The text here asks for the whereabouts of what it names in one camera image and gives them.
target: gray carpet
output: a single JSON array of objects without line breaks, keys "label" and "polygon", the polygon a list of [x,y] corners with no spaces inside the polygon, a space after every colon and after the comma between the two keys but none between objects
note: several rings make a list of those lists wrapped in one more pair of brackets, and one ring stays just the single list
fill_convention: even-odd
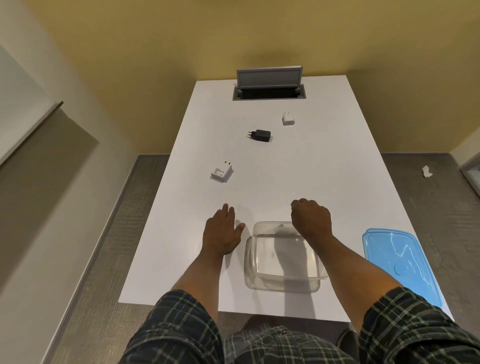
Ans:
[{"label": "gray carpet", "polygon": [[[140,156],[52,363],[116,363],[151,309],[118,303],[168,156]],[[450,155],[384,155],[384,161],[457,322],[480,336],[480,200]],[[433,176],[422,177],[430,167]],[[223,335],[259,322],[334,340],[344,323],[220,313]]]}]

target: person's left hand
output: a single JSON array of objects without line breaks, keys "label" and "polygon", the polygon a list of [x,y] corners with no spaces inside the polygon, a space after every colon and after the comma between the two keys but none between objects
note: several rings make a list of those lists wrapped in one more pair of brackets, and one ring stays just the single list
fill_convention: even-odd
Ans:
[{"label": "person's left hand", "polygon": [[212,218],[207,220],[202,250],[219,257],[230,254],[240,244],[240,236],[244,228],[244,223],[235,228],[235,210],[233,207],[229,209],[228,204],[224,204]]}]

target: blue plastic lid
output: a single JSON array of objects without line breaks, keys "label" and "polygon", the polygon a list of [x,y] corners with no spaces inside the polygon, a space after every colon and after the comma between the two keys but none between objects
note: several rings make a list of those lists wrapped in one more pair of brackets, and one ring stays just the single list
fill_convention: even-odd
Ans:
[{"label": "blue plastic lid", "polygon": [[432,269],[415,236],[399,230],[368,229],[362,240],[367,260],[434,306],[442,305]]}]

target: white paper scrap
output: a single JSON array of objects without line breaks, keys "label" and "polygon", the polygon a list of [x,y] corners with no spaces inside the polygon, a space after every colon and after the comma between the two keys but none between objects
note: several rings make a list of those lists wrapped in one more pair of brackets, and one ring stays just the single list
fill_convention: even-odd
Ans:
[{"label": "white paper scrap", "polygon": [[421,170],[423,171],[423,176],[425,178],[433,176],[433,174],[430,173],[428,166],[423,167]]}]

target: person's right arm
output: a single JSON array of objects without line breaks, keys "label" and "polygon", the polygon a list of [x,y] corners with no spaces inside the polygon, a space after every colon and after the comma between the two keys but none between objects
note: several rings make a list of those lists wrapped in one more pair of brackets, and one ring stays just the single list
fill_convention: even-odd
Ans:
[{"label": "person's right arm", "polygon": [[315,201],[293,201],[292,223],[318,254],[338,300],[360,332],[367,310],[401,284],[333,236],[330,212]]},{"label": "person's right arm", "polygon": [[295,200],[292,223],[325,265],[340,303],[360,333],[360,363],[480,363],[480,341],[338,241],[325,207]]}]

